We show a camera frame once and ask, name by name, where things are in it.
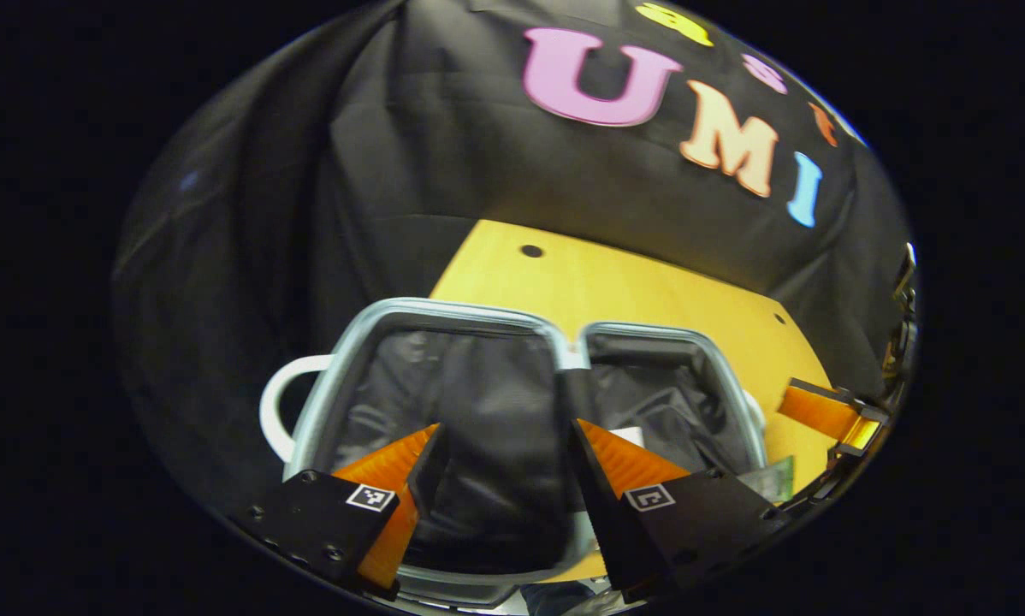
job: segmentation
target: white handle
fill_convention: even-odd
[[[744,393],[744,401],[748,403],[748,413],[751,414],[755,425],[758,425],[760,432],[763,433],[768,427],[767,417],[764,417],[764,409],[760,408],[760,403],[755,402],[754,396],[748,394],[747,391],[742,391]]]
[[[266,382],[265,389],[261,391],[261,408],[258,412],[261,434],[265,436],[271,448],[284,463],[292,459],[292,450],[296,448],[296,442],[281,423],[281,395],[285,393],[286,386],[293,378],[326,370],[333,358],[332,355],[311,355],[308,358],[293,360],[278,370],[270,382]]]

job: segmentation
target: blue letter i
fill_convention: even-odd
[[[817,206],[817,186],[821,183],[824,173],[817,167],[817,163],[813,163],[803,153],[794,153],[794,160],[797,161],[797,187],[794,188],[794,198],[786,204],[786,208],[794,220],[803,225],[813,227],[817,223],[813,217],[813,210]]]

